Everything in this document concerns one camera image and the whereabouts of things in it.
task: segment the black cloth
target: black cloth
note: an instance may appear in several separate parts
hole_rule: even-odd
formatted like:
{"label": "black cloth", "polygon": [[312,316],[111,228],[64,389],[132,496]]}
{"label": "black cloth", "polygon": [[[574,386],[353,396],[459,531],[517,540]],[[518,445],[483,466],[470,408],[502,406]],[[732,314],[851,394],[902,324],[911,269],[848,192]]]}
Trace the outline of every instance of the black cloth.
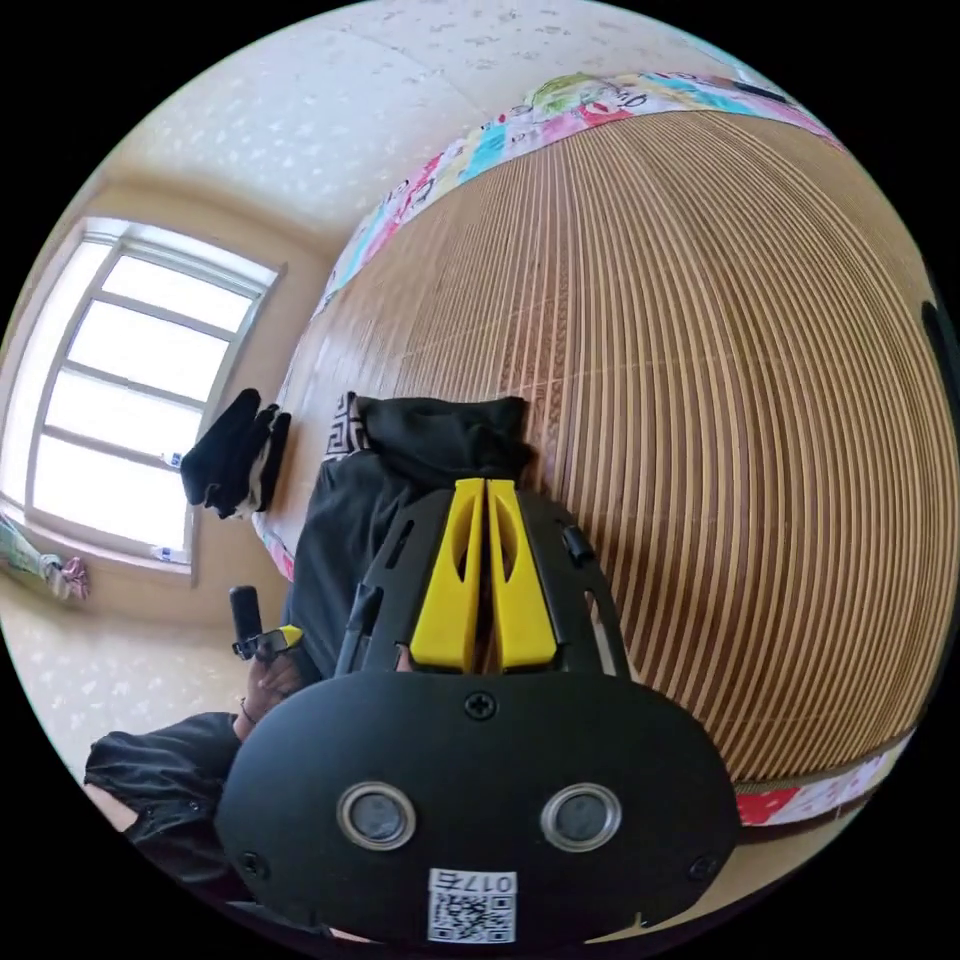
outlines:
{"label": "black cloth", "polygon": [[[213,431],[208,433],[195,463],[214,462],[219,447],[242,434],[240,425],[253,405],[254,398],[245,399],[240,412],[231,413],[204,444]],[[310,657],[300,665],[307,682],[333,675],[354,594],[397,511],[462,477],[517,480],[531,454],[519,439],[522,400],[464,405],[364,400],[361,409],[371,449],[321,469],[284,610],[285,622],[304,631],[303,651],[296,653]],[[251,905],[213,827],[240,747],[234,719],[204,713],[151,733],[109,733],[93,745],[84,782],[137,814],[126,836],[181,884],[218,904],[232,903],[250,922],[274,922],[289,931],[290,924]]]}
{"label": "black cloth", "polygon": [[93,745],[84,774],[84,783],[137,814],[125,835],[141,853],[186,887],[221,901],[250,899],[213,828],[240,748],[235,719],[201,713],[151,733],[108,733]]}
{"label": "black cloth", "polygon": [[369,450],[325,463],[293,568],[291,621],[320,673],[336,670],[354,595],[397,512],[468,477],[518,481],[532,451],[525,401],[457,404],[360,397]]}
{"label": "black cloth", "polygon": [[180,461],[187,502],[216,510],[221,520],[231,517],[250,500],[256,469],[256,509],[265,510],[273,498],[289,429],[290,414],[281,413],[275,403],[261,410],[260,394],[241,390]]}

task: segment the window frame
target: window frame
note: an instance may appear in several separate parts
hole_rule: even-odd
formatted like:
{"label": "window frame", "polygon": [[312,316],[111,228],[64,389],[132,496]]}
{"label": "window frame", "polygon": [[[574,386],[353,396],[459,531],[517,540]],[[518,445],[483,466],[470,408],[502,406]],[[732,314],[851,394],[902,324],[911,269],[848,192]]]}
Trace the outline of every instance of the window frame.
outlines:
{"label": "window frame", "polygon": [[[178,466],[165,462],[161,457],[145,454],[137,450],[132,450],[105,441],[95,440],[90,437],[84,437],[59,427],[48,426],[45,421],[49,412],[50,400],[53,395],[54,385],[56,384],[57,377],[62,370],[77,373],[82,376],[89,376],[90,378],[98,380],[102,383],[108,383],[114,386],[135,390],[136,392],[145,396],[170,400],[190,409],[199,411],[201,417],[197,436],[202,436],[214,419],[229,379],[244,348],[247,337],[256,323],[260,311],[263,309],[263,305],[266,302],[269,294],[275,288],[277,281],[281,277],[282,270],[268,268],[261,264],[254,264],[252,261],[250,262],[251,267],[255,267],[263,279],[254,279],[249,276],[244,276],[242,273],[237,272],[236,270],[231,270],[221,264],[215,264],[205,260],[195,253],[187,253],[178,250],[174,243],[167,245],[166,243],[160,243],[156,240],[143,239],[142,237],[138,236],[138,234],[144,230],[144,228],[154,232],[159,231],[161,234],[169,236],[171,240],[182,236],[182,239],[186,243],[198,242],[197,238],[176,234],[161,228],[148,227],[145,224],[135,224],[127,221],[115,220],[105,221],[102,219],[93,218],[88,219],[82,224],[81,229],[77,231],[70,238],[70,240],[67,241],[70,246],[69,253],[67,253],[66,258],[60,265],[56,277],[52,279],[49,289],[44,291],[42,301],[36,304],[35,309],[31,309],[32,316],[30,317],[30,330],[23,340],[23,349],[26,348],[26,344],[29,343],[30,337],[33,336],[36,322],[43,310],[43,307],[49,299],[55,284],[59,280],[64,267],[72,260],[77,250],[80,249],[81,244],[101,243],[110,247],[110,250],[103,262],[100,264],[90,283],[85,288],[83,295],[79,298],[77,304],[75,305],[73,313],[67,321],[60,343],[57,346],[53,362],[46,371],[43,389],[40,395],[40,404],[34,418],[30,437],[30,451],[27,460],[25,483],[25,502],[19,503],[8,496],[5,492],[0,491],[0,505],[12,507],[15,514],[22,516],[23,523],[28,529],[39,529],[45,534],[52,535],[57,538],[63,538],[64,540],[71,541],[73,543],[82,544],[86,547],[89,547],[92,551],[99,549],[102,551],[107,551],[111,554],[119,554],[128,561],[139,561],[141,563],[144,561],[160,561],[171,566],[178,567],[181,570],[192,571],[193,561],[196,557],[198,546],[197,541],[199,524],[196,522],[197,508],[191,507],[189,504],[187,504],[186,497],[184,497],[185,511],[183,550],[170,551],[169,548],[167,548],[166,554],[163,552],[163,544],[143,543],[128,537],[98,530],[95,527],[90,527],[75,521],[66,520],[62,517],[56,516],[55,514],[47,513],[46,511],[37,508],[33,502],[36,481],[37,453],[39,450],[40,438],[42,436],[48,436],[54,439],[66,441],[76,446],[83,447],[87,450],[93,450],[99,453],[116,456],[128,462],[140,463],[154,469],[168,470],[173,473],[179,473]],[[210,246],[209,244],[206,244],[205,241],[199,242],[206,246]],[[233,259],[247,262],[245,258],[237,257],[227,250],[222,250],[221,248],[214,249],[228,254],[228,256]],[[229,290],[230,292],[237,293],[244,297],[249,297],[251,300],[250,306],[248,307],[237,330],[235,332],[231,332],[229,330],[216,327],[212,324],[195,320],[193,317],[188,317],[184,314],[177,313],[176,311],[168,310],[162,307],[156,307],[153,304],[149,304],[144,301],[121,296],[119,294],[109,293],[103,290],[103,284],[109,277],[110,272],[119,262],[121,257],[124,256],[134,257],[159,267],[176,270],[178,273],[185,276],[210,283],[214,286]],[[269,282],[266,282],[265,280],[266,274],[269,274],[270,277],[272,277]],[[87,312],[89,311],[91,305],[96,301],[135,310],[138,313],[145,314],[168,323],[173,323],[178,326],[182,326],[187,329],[225,341],[227,343],[227,349],[224,353],[223,360],[220,363],[206,399],[201,401],[191,397],[180,396],[169,391],[151,387],[147,384],[141,384],[136,381],[127,380],[123,377],[116,376],[114,374],[95,370],[93,368],[86,367],[83,364],[77,363],[76,361],[67,359],[67,354],[73,345]],[[33,307],[32,298],[31,301],[28,301],[28,307]],[[8,355],[5,360],[10,362],[13,360],[13,357]],[[4,391],[5,395],[2,398],[4,414],[6,414],[7,410],[9,409],[10,398],[13,395],[12,391],[15,387],[18,375],[19,362],[17,364],[17,371],[14,373],[12,382],[10,384],[10,389]],[[0,442],[2,441],[3,431],[0,431]],[[187,451],[183,450],[171,452],[180,453],[182,455]]]}

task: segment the patterned wallpaper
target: patterned wallpaper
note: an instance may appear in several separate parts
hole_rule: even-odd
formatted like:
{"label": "patterned wallpaper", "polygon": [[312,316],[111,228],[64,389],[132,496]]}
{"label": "patterned wallpaper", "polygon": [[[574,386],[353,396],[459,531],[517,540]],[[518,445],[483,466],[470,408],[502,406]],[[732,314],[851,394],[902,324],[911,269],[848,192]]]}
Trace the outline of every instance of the patterned wallpaper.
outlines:
{"label": "patterned wallpaper", "polygon": [[552,77],[734,76],[732,58],[586,0],[372,0],[240,50],[158,107],[111,158],[214,181],[328,239],[419,163]]}

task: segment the window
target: window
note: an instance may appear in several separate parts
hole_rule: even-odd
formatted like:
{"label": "window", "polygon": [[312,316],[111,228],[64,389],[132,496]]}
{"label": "window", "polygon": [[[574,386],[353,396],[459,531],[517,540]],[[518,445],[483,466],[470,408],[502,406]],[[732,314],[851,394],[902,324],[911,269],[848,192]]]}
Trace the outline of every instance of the window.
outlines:
{"label": "window", "polygon": [[190,237],[87,221],[20,357],[3,500],[70,539],[189,564],[177,465],[276,277]]}

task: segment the small yellow object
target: small yellow object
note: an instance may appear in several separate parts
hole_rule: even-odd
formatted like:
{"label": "small yellow object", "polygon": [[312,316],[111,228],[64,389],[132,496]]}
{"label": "small yellow object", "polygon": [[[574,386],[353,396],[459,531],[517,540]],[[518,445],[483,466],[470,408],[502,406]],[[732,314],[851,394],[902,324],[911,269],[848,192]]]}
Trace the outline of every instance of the small yellow object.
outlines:
{"label": "small yellow object", "polygon": [[440,550],[410,644],[417,666],[459,670],[473,665],[483,555],[482,478],[457,482]]}
{"label": "small yellow object", "polygon": [[498,667],[507,672],[546,666],[556,656],[557,642],[527,540],[517,491],[509,480],[490,480],[487,495]]}
{"label": "small yellow object", "polygon": [[299,627],[287,624],[280,628],[283,639],[287,641],[287,647],[295,647],[303,639],[303,631]]}

